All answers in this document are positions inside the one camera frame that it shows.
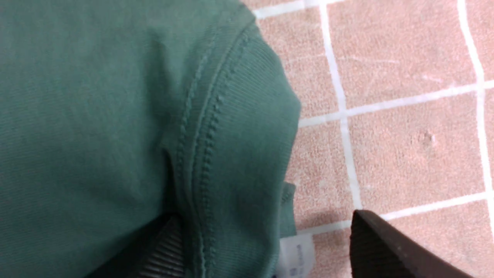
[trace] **black object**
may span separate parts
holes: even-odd
[[[354,278],[473,278],[418,245],[372,211],[353,213]]]
[[[129,278],[183,278],[182,225],[172,216]]]

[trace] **pink tile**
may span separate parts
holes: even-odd
[[[297,186],[294,212],[298,229],[351,219],[353,202],[338,122],[298,131],[287,181]]]
[[[485,125],[487,149],[491,161],[491,177],[494,177],[494,89],[486,90]]]
[[[309,278],[350,278],[350,229],[313,236],[316,263]]]
[[[266,41],[280,56],[302,103],[302,118],[336,112],[338,104],[325,56],[317,8],[258,21]]]
[[[347,107],[475,82],[456,1],[350,0],[328,13]]]
[[[325,53],[317,8],[269,17],[257,24],[266,42],[283,61]]]
[[[388,213],[484,190],[474,93],[349,119],[362,203]]]
[[[494,239],[486,201],[399,218],[390,224],[473,277],[494,277]]]
[[[284,68],[290,85],[302,104],[300,113],[302,119],[338,110],[328,61],[325,57],[302,57],[285,61]]]
[[[486,80],[494,79],[494,5],[490,0],[468,0],[467,18]]]
[[[291,2],[290,0],[241,0],[249,9],[259,9],[267,6],[274,6],[286,2]]]

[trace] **clothing tag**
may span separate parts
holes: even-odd
[[[275,278],[305,278],[314,266],[312,235],[300,234],[280,239],[280,255]]]

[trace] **white grout line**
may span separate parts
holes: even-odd
[[[325,122],[332,122],[341,119],[344,116],[343,112],[335,112],[326,115],[316,116],[298,121],[298,128],[320,125]]]
[[[481,192],[481,193],[476,193],[472,195],[466,195],[458,198],[453,198],[449,200],[444,200],[444,201],[439,201],[431,204],[426,204],[426,205],[421,205],[421,206],[416,206],[416,207],[411,207],[411,208],[406,208],[403,210],[395,211],[395,212],[390,212],[386,214],[381,214],[380,217],[386,221],[390,221],[393,219],[398,219],[402,217],[407,217],[407,216],[412,216],[416,214],[422,214],[426,212],[431,212],[431,211],[436,211],[444,208],[450,208],[450,207],[455,207],[459,205],[464,205],[476,201],[481,201],[481,200],[487,200],[489,203],[489,199],[493,198],[494,195],[493,193],[487,193],[487,192]],[[317,227],[311,227],[303,230],[297,231],[297,234],[303,234],[303,233],[311,233],[311,234],[321,234],[321,233],[326,233],[326,232],[334,232],[338,230],[343,230],[346,228],[351,227],[352,221],[351,220],[345,220],[345,221],[339,221],[339,222],[334,222],[326,225],[321,225]]]
[[[484,82],[484,88],[485,89],[494,88],[494,80]],[[415,105],[428,101],[434,101],[444,97],[450,97],[459,94],[473,92],[476,89],[477,89],[477,84],[469,84],[460,87],[448,88],[432,93],[425,93],[425,94],[414,95],[410,97],[398,98],[398,99],[378,102],[374,104],[359,106],[348,109],[346,112],[334,112],[325,115],[315,116],[312,118],[301,119],[298,122],[298,127],[303,128],[308,126],[314,126],[314,125],[323,124],[325,122],[337,121],[343,117],[351,117],[365,113],[372,113],[380,110],[396,108],[400,106]]]
[[[329,71],[333,82],[336,98],[338,99],[338,110],[346,111],[345,92],[338,74],[338,65],[334,57],[333,48],[331,46],[331,36],[329,34],[329,19],[328,5],[326,3],[319,5],[319,14],[321,16],[321,28],[323,31],[324,49],[326,58],[328,59]],[[348,132],[348,118],[346,116],[340,119],[341,139],[343,141],[343,154],[345,156],[346,171],[348,174],[348,182],[350,191],[352,192],[353,206],[355,209],[362,209],[362,201],[360,200],[360,188],[357,180],[357,171],[355,170],[355,162],[353,161],[352,145],[350,142],[350,134]]]
[[[295,12],[303,9],[314,8],[320,4],[331,4],[343,2],[344,0],[296,0],[274,6],[262,7],[253,12],[257,19],[265,19],[285,13]]]
[[[411,216],[415,214],[421,214],[424,212],[429,212],[429,211],[435,211],[435,210],[440,210],[443,208],[449,208],[449,207],[454,207],[454,206],[459,206],[475,201],[480,201],[486,199],[488,196],[487,193],[481,192],[477,194],[472,194],[472,195],[467,195],[467,196],[462,196],[458,198],[453,198],[445,201],[439,201],[435,202],[432,204],[427,204],[427,205],[421,205],[417,207],[412,207],[412,208],[407,208],[395,212],[390,212],[386,214],[380,215],[384,220],[389,221],[392,219],[397,219],[397,218],[402,218],[406,216]]]
[[[304,233],[311,233],[311,234],[320,234],[320,233],[326,233],[326,232],[334,232],[334,231],[339,231],[343,230],[346,228],[350,228],[352,225],[351,220],[345,220],[345,221],[339,221],[339,222],[334,222],[331,224],[327,225],[322,225],[322,226],[317,226],[317,227],[312,227],[304,230],[299,230],[297,231],[297,234],[304,234]]]
[[[473,63],[473,69],[475,70],[475,75],[477,76],[477,133],[479,137],[479,147],[480,147],[480,159],[482,162],[482,171],[484,173],[484,186],[486,188],[486,193],[489,195],[487,198],[487,208],[489,210],[489,219],[491,222],[491,232],[494,240],[494,198],[493,193],[493,182],[491,177],[491,166],[489,162],[489,153],[487,150],[487,136],[486,136],[486,124],[485,124],[485,99],[486,99],[486,89],[484,87],[484,69],[479,59],[477,53],[477,48],[473,41],[472,34],[468,27],[468,18],[466,10],[465,0],[458,0],[458,18],[460,21],[460,28],[463,36],[465,37],[465,42],[468,48],[468,53],[470,54],[470,59]]]

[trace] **green t-shirt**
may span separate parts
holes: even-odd
[[[187,277],[269,277],[299,102],[248,9],[0,3],[0,277],[85,277],[165,212]]]

